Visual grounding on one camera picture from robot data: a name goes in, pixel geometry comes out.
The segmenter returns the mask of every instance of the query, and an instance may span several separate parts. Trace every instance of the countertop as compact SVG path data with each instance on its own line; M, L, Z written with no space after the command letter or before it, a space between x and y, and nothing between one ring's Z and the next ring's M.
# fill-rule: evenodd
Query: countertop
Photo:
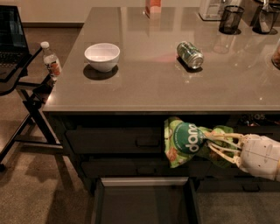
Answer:
M93 8L47 101L46 113L240 113L280 111L280 71L271 62L279 35L218 31L199 8ZM181 63L177 46L190 41L205 56L201 69ZM84 51L109 42L121 49L117 67L99 73Z

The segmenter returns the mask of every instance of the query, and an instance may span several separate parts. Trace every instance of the laptop screen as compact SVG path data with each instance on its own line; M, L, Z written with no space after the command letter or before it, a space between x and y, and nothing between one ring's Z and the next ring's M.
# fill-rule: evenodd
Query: laptop screen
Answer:
M17 6L0 5L0 51L28 51Z

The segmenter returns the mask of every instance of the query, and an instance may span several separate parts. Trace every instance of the drawer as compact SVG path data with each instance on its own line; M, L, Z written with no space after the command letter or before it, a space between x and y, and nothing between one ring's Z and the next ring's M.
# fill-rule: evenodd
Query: drawer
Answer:
M160 128L92 128L66 132L74 153L77 154L141 154L160 153Z
M94 159L81 162L80 167L89 179L127 176L188 176L205 177L212 166L209 161L190 161L177 168L161 158Z
M100 179L93 224L200 223L188 178Z

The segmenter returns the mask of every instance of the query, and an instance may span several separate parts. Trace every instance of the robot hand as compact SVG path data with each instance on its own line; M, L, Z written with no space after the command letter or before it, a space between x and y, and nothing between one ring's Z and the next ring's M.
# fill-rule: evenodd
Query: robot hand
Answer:
M238 143L228 141L228 138L238 139ZM242 171L255 177L280 181L280 143L266 136L241 134L213 134L207 137L208 146L227 161L236 164ZM214 141L231 144L235 149L220 147ZM233 157L225 151L234 153Z

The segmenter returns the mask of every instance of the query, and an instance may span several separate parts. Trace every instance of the laptop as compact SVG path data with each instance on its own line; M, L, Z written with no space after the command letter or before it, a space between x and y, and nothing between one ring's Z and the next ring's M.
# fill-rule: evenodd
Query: laptop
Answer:
M31 58L17 6L0 5L0 81Z

